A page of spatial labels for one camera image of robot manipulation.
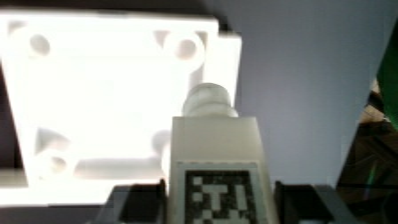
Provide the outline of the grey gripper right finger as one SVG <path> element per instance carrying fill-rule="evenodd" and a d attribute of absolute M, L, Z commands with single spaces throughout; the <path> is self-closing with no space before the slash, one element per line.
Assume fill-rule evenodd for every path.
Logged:
<path fill-rule="evenodd" d="M 275 182 L 275 206 L 280 224 L 354 224 L 354 217 L 328 185 Z"/>

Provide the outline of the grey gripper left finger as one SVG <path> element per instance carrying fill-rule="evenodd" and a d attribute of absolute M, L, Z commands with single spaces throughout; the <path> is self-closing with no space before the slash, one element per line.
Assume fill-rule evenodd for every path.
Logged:
<path fill-rule="evenodd" d="M 113 187 L 93 224 L 164 224 L 164 181 Z"/>

